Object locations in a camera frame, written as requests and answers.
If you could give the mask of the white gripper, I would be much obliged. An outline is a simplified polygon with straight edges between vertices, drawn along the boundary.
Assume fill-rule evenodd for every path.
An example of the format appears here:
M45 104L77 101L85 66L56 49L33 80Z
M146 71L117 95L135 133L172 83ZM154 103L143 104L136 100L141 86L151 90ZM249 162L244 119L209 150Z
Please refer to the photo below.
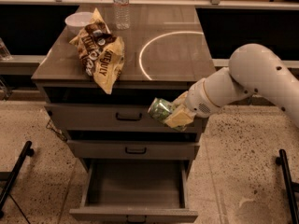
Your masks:
M170 115L164 120L170 128L193 123L195 115L199 118L208 118L220 110L209 100L205 91L204 78L194 83L188 92L185 91L177 97L170 108Z

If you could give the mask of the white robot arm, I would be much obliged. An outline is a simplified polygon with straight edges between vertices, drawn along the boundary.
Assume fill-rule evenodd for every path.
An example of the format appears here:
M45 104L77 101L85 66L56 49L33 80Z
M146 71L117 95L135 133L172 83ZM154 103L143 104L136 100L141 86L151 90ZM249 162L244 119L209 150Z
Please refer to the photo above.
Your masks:
M190 124L196 117L207 118L254 93L276 105L299 126L299 80L273 51L258 44L238 48L226 67L181 94L165 124L171 128Z

